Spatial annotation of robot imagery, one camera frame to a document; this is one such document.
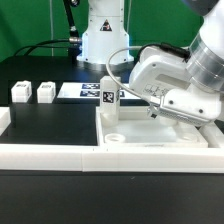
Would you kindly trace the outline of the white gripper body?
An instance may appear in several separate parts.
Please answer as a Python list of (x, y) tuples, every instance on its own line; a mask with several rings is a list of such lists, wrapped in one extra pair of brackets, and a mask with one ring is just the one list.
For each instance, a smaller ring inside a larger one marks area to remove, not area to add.
[(149, 104), (153, 115), (203, 126), (221, 114), (220, 94), (191, 84), (185, 63), (177, 57), (141, 56), (131, 72), (129, 86)]

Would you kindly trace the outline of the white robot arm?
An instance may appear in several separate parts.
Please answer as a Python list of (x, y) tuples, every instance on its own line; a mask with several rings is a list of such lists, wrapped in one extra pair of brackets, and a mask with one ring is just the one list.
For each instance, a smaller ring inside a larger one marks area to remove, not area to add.
[(204, 23), (187, 48), (138, 46), (129, 52), (124, 0), (88, 0), (79, 63), (106, 69), (135, 62), (126, 88), (149, 113), (203, 126), (224, 118), (224, 0), (184, 0)]

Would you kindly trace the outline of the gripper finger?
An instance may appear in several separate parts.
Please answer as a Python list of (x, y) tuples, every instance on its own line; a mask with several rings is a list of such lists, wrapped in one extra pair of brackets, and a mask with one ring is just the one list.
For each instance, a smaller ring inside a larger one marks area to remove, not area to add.
[(154, 107), (149, 106), (147, 108), (147, 115), (155, 119), (158, 116), (158, 111)]

